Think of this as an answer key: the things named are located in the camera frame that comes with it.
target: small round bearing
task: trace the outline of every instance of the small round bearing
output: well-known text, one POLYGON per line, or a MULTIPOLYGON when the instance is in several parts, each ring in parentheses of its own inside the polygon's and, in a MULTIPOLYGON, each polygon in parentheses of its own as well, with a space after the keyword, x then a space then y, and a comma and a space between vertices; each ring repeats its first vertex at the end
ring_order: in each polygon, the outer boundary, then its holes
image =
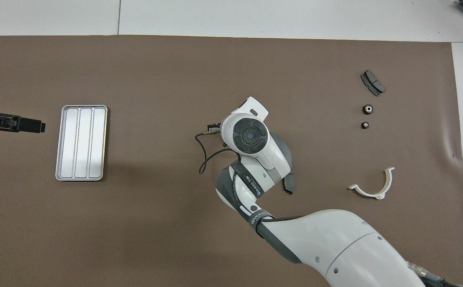
POLYGON ((364 105, 363 107, 363 112, 365 114, 370 114, 370 113, 373 113, 373 106, 368 104, 368 105, 364 105))

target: metal tray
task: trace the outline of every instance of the metal tray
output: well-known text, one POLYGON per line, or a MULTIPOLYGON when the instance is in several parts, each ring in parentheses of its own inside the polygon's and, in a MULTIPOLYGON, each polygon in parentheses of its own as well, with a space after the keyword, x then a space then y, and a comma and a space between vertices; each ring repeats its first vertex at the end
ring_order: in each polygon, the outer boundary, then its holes
POLYGON ((56 179, 97 181, 102 178, 107 123, 108 108, 104 105, 63 107, 56 179))

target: black velcro strap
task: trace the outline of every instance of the black velcro strap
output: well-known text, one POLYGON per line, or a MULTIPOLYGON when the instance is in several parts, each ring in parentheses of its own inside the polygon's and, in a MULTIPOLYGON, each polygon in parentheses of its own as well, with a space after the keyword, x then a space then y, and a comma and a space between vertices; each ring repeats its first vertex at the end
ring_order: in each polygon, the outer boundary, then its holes
POLYGON ((247 170, 247 168, 238 160, 234 161, 231 165, 233 170, 237 175, 242 179, 244 184, 249 188, 249 190, 255 195, 255 197, 261 198, 265 191, 257 182, 255 177, 247 170))
POLYGON ((253 214, 251 214, 251 216, 249 217, 249 220, 247 221, 249 223, 249 225, 251 226, 251 228, 256 231, 257 230, 257 225, 258 223, 260 222, 260 220, 262 218, 264 218, 265 216, 271 216, 272 218, 274 216, 272 216, 268 211, 266 210, 263 210, 263 209, 258 209, 257 211, 255 211, 253 214))

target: white floor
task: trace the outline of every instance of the white floor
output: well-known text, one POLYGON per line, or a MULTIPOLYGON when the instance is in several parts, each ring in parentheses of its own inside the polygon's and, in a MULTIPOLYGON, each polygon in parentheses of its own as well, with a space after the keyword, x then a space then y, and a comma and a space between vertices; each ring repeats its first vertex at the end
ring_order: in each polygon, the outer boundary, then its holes
POLYGON ((463 149, 463 13, 454 0, 0 0, 0 35, 118 33, 453 42, 463 149))

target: brown table surface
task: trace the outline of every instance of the brown table surface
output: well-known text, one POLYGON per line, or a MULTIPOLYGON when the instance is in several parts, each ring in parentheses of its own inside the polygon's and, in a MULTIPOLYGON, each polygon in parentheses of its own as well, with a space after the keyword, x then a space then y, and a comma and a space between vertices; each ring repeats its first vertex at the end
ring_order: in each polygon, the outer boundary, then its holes
MULTIPOLYGON (((194 135, 248 96, 292 151, 297 188, 277 217, 338 208, 408 261, 463 284, 463 161, 449 43, 173 36, 0 36, 0 286, 327 286, 217 197, 194 135), (376 97, 359 75, 372 70, 376 97), (109 108, 105 177, 55 179, 64 105, 109 108), (365 116, 361 108, 374 106, 365 116), (361 129, 368 121, 370 128, 361 129), (379 190, 383 200, 347 187, 379 190)), ((222 148, 208 136, 209 152, 222 148)))

